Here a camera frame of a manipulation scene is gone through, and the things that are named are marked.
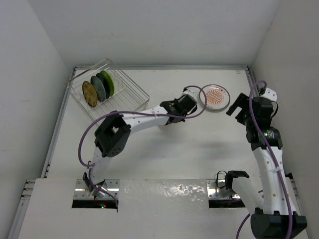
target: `plate with orange pattern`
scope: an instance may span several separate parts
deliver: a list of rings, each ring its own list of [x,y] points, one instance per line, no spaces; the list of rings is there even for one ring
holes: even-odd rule
[[[203,88],[207,97],[207,108],[212,111],[222,111],[229,106],[230,95],[228,91],[219,85],[208,85]],[[200,101],[204,104],[205,97],[199,93]]]

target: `orange sunburst pattern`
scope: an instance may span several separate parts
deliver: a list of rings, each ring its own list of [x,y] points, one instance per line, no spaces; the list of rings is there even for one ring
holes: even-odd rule
[[[218,105],[223,102],[224,96],[219,90],[210,90],[206,92],[207,101],[213,105]]]

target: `wire dish rack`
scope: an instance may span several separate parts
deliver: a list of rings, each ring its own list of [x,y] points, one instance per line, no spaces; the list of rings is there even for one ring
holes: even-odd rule
[[[111,75],[115,90],[111,97],[98,102],[93,108],[83,96],[82,84],[84,81],[90,82],[91,77],[102,70]],[[70,94],[92,120],[112,111],[143,111],[150,101],[150,96],[110,59],[100,61],[66,83],[70,88]]]

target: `gray wall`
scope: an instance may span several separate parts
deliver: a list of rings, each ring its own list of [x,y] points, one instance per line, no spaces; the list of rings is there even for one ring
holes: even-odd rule
[[[40,176],[68,71],[26,0],[0,3],[0,239]]]
[[[71,66],[249,65],[280,0],[28,0]]]
[[[318,89],[319,1],[284,0],[253,72],[278,93],[275,126],[284,141],[284,164],[294,176],[311,238],[319,228]]]

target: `white table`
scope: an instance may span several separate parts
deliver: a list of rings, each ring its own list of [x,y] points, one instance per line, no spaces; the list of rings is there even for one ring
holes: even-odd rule
[[[231,104],[249,93],[244,68],[239,70],[126,70],[151,97],[149,108],[179,97],[187,85],[218,84],[230,93]],[[91,119],[72,96],[66,98],[47,162],[47,178],[38,179],[20,232],[34,238],[234,238],[248,213],[245,208],[209,209],[205,179],[219,170],[244,170],[261,188],[256,160],[245,127],[225,112],[204,112],[185,123],[153,127],[129,137],[105,177],[120,179],[119,212],[72,209],[76,179],[85,168],[77,147]],[[88,134],[82,157],[92,158],[94,130]],[[204,189],[184,193],[192,186]],[[305,232],[298,238],[305,237]],[[249,223],[241,238],[253,238]]]

